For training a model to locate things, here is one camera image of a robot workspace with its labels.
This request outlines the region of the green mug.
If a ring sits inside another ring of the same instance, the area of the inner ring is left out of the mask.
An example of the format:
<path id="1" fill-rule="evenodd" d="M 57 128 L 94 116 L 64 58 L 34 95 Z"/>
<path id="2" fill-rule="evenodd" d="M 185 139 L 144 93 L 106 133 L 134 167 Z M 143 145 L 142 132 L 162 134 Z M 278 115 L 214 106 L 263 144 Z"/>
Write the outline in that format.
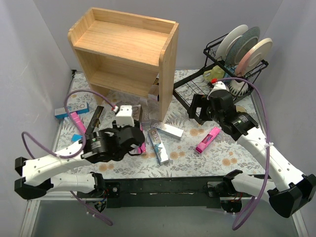
<path id="1" fill-rule="evenodd" d="M 222 79 L 225 75 L 225 71 L 219 66 L 214 66 L 211 70 L 205 71 L 203 73 L 203 78 L 211 82 L 213 79 Z"/>

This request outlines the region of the wooden two-tier shelf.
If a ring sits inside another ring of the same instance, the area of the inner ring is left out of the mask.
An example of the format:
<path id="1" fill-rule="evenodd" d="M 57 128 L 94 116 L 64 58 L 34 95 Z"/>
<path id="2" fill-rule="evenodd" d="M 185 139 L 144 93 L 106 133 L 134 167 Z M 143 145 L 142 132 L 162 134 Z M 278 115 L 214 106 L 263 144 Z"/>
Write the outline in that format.
<path id="1" fill-rule="evenodd" d="M 68 41 L 94 91 L 147 98 L 159 82 L 158 119 L 172 100 L 179 25 L 177 22 L 92 7 L 68 32 Z"/>

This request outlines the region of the cream enamel mug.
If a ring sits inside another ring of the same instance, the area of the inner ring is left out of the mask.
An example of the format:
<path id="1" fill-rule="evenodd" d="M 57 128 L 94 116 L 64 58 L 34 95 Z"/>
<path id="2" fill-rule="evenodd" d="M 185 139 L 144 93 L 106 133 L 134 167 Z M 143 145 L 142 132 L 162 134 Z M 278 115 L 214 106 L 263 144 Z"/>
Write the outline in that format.
<path id="1" fill-rule="evenodd" d="M 247 113 L 246 109 L 242 106 L 236 106 L 236 111 L 238 113 Z"/>

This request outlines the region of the pink toothpaste box centre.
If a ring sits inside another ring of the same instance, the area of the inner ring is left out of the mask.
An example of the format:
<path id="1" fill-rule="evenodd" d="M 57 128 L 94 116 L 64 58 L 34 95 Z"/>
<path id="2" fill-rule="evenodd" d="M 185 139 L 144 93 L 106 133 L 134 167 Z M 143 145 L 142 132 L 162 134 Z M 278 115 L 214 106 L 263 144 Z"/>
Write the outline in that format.
<path id="1" fill-rule="evenodd" d="M 140 155 L 146 153 L 146 143 L 145 142 L 138 148 L 138 152 Z"/>

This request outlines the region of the silver Protect toothpaste box upright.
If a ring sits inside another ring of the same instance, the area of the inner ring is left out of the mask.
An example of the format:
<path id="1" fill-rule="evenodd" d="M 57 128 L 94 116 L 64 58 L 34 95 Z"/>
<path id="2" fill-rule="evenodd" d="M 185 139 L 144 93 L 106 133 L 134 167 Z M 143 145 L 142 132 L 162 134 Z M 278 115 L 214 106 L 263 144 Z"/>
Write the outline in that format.
<path id="1" fill-rule="evenodd" d="M 142 108 L 142 117 L 141 117 L 141 124 L 144 130 L 149 130 L 151 127 L 151 119 L 148 107 L 148 101 L 145 98 L 139 99 L 139 104 Z"/>

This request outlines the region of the grey speckled plate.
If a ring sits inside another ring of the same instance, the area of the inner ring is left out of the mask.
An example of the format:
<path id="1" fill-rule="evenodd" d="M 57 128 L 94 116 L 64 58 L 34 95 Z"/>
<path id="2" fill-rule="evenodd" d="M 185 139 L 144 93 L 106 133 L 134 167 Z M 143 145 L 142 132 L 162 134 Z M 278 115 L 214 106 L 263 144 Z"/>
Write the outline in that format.
<path id="1" fill-rule="evenodd" d="M 259 27 L 253 27 L 247 30 L 240 38 L 238 38 L 238 40 L 228 52 L 225 59 L 225 65 L 235 66 L 239 64 L 245 54 L 258 43 L 259 37 Z"/>

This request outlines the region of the pink and cream plate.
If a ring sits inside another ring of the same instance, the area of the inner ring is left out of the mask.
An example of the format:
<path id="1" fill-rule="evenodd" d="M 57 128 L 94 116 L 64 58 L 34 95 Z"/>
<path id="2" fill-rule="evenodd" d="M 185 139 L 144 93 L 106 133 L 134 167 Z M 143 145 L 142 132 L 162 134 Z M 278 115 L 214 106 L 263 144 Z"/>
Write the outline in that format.
<path id="1" fill-rule="evenodd" d="M 239 62 L 235 69 L 235 75 L 242 77 L 253 70 L 267 56 L 272 46 L 271 38 L 265 38 L 254 45 Z"/>

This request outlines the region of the floral table mat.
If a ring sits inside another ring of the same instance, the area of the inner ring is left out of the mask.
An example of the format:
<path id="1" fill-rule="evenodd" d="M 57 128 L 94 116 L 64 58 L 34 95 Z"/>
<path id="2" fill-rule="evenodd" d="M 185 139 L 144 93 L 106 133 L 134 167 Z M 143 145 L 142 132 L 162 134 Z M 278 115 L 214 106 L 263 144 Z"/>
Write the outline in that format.
<path id="1" fill-rule="evenodd" d="M 69 89 L 66 89 L 66 92 L 63 92 L 58 97 L 59 104 L 55 106 L 56 108 L 63 107 L 64 99 L 69 90 L 90 89 L 84 74 L 80 72 L 75 73 L 69 87 Z M 138 105 L 140 99 L 139 97 L 116 91 L 110 91 L 106 97 L 112 103 L 122 105 Z M 158 103 L 152 100 L 147 101 L 150 119 L 158 119 Z M 82 102 L 87 102 L 90 106 L 89 113 L 80 115 L 81 121 L 87 127 L 97 103 L 93 94 L 86 92 L 76 93 L 68 100 L 69 105 Z M 99 162 L 90 166 L 75 168 L 68 171 L 68 173 L 87 174 L 93 171 L 102 173 L 106 179 L 218 176 L 226 175 L 235 169 L 242 170 L 247 174 L 264 174 L 263 167 L 256 159 L 224 132 L 220 132 L 202 154 L 195 152 L 196 146 L 213 127 L 218 125 L 212 121 L 200 125 L 194 119 L 189 119 L 186 109 L 175 97 L 172 98 L 164 123 L 184 130 L 180 140 L 159 132 L 168 153 L 169 162 L 159 165 L 153 146 L 148 138 L 148 132 L 145 130 L 145 154 L 135 157 L 126 155 L 122 161 Z M 63 120 L 55 149 L 60 150 L 71 145 L 71 138 L 77 132 L 78 130 L 68 118 Z"/>

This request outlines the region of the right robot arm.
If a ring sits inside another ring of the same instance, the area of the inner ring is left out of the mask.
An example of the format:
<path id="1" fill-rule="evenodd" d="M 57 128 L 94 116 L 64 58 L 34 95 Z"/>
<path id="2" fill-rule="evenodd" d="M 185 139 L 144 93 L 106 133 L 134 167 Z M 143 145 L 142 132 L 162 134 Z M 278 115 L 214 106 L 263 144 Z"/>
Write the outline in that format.
<path id="1" fill-rule="evenodd" d="M 222 131 L 243 146 L 268 173 L 262 199 L 284 218 L 290 217 L 310 202 L 316 192 L 316 177 L 305 175 L 267 142 L 258 123 L 248 114 L 237 112 L 232 95 L 225 89 L 209 95 L 195 94 L 188 109 L 194 118 L 200 108 L 199 119 L 217 122 Z"/>

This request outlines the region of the black striped white bowl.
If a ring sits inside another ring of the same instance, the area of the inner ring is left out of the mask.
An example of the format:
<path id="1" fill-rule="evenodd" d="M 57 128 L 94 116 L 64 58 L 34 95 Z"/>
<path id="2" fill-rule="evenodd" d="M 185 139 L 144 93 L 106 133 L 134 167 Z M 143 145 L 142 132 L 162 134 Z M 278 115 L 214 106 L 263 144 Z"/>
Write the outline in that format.
<path id="1" fill-rule="evenodd" d="M 229 91 L 233 96 L 241 97 L 248 91 L 248 84 L 245 82 L 238 82 L 236 80 L 231 80 L 229 83 Z"/>

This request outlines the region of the blue mug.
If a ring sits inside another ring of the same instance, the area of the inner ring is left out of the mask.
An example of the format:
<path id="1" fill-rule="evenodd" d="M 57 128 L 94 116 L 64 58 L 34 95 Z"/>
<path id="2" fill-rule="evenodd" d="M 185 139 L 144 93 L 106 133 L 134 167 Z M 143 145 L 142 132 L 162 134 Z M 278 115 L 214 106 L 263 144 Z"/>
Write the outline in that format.
<path id="1" fill-rule="evenodd" d="M 225 69 L 227 69 L 229 71 L 229 73 L 225 72 L 224 78 L 234 78 L 236 67 L 237 67 L 237 65 L 232 66 L 232 67 L 225 66 Z"/>

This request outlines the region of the pink toothpaste box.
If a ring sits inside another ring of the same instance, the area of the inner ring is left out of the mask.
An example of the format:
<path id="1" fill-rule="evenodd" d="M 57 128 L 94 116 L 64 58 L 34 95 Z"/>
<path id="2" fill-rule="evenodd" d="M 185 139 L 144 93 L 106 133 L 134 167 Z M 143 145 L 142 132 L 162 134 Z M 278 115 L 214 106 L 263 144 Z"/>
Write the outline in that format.
<path id="1" fill-rule="evenodd" d="M 146 153 L 146 143 L 145 142 L 138 148 L 138 152 L 140 155 Z"/>
<path id="2" fill-rule="evenodd" d="M 209 146 L 209 144 L 216 138 L 216 136 L 220 133 L 221 129 L 218 127 L 214 127 L 205 137 L 204 139 L 196 146 L 195 151 L 199 154 L 202 154 L 203 151 Z"/>
<path id="3" fill-rule="evenodd" d="M 78 116 L 78 114 L 76 112 L 72 112 L 72 113 L 70 113 L 70 115 L 71 115 L 71 118 L 73 119 L 73 121 L 75 122 L 75 125 L 76 125 L 78 131 L 81 134 L 85 134 L 86 128 L 85 128 L 83 122 L 81 121 L 80 117 Z"/>

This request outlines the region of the pink toothpaste box left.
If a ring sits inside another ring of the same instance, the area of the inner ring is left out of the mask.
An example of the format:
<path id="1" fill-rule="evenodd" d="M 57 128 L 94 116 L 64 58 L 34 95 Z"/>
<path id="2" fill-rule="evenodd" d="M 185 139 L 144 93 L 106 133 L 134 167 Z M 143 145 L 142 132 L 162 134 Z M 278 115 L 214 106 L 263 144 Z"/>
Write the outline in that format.
<path id="1" fill-rule="evenodd" d="M 86 128 L 85 128 L 83 122 L 81 121 L 80 117 L 78 116 L 78 114 L 76 112 L 72 112 L 72 113 L 70 113 L 70 115 L 71 115 L 71 118 L 73 119 L 73 121 L 75 122 L 75 125 L 76 125 L 78 131 L 81 134 L 85 134 Z"/>

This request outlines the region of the silver black gold toothpaste box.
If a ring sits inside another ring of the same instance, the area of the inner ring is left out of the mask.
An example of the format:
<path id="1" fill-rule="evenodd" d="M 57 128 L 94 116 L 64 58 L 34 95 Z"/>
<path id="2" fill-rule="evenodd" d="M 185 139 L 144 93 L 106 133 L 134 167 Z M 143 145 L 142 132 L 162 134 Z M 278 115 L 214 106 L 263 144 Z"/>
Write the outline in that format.
<path id="1" fill-rule="evenodd" d="M 158 102 L 159 101 L 159 86 L 152 85 L 148 92 L 148 99 Z"/>

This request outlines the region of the pink toothpaste box right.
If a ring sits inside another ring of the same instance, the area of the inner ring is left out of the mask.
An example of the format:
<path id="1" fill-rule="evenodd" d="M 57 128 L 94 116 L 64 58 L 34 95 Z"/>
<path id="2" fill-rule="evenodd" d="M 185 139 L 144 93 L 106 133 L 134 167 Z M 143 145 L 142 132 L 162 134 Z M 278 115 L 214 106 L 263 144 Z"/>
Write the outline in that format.
<path id="1" fill-rule="evenodd" d="M 216 138 L 216 136 L 220 133 L 221 129 L 218 127 L 214 127 L 205 137 L 204 139 L 196 146 L 195 151 L 199 154 L 202 154 L 203 151 L 209 146 L 209 144 Z"/>

